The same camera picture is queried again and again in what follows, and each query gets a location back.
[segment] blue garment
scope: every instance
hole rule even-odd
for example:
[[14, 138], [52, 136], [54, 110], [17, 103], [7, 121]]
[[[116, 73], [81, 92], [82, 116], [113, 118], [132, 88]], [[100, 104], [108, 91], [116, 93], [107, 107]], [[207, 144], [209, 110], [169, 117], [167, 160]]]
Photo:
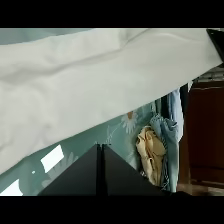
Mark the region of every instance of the blue garment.
[[162, 187], [171, 192], [176, 192], [179, 173], [179, 143], [177, 123], [164, 119], [160, 114], [155, 114], [150, 120], [150, 125], [157, 137], [163, 142], [166, 156], [163, 160]]
[[177, 122], [178, 142], [183, 136], [184, 117], [181, 106], [180, 89], [167, 95], [169, 119]]

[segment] white cloth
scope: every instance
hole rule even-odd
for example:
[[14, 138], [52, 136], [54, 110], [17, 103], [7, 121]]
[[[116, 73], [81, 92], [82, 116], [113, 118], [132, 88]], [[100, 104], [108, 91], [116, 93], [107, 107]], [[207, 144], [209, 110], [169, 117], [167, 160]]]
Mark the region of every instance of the white cloth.
[[205, 29], [93, 29], [0, 46], [0, 173], [221, 64]]

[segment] yellow garment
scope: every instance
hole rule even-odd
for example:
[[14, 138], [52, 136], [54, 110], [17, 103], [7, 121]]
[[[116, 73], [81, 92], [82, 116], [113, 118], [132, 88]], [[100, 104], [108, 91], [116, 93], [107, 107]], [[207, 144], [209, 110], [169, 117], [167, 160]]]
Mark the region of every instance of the yellow garment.
[[160, 186], [163, 157], [166, 150], [149, 126], [142, 129], [136, 143], [142, 166], [149, 181]]

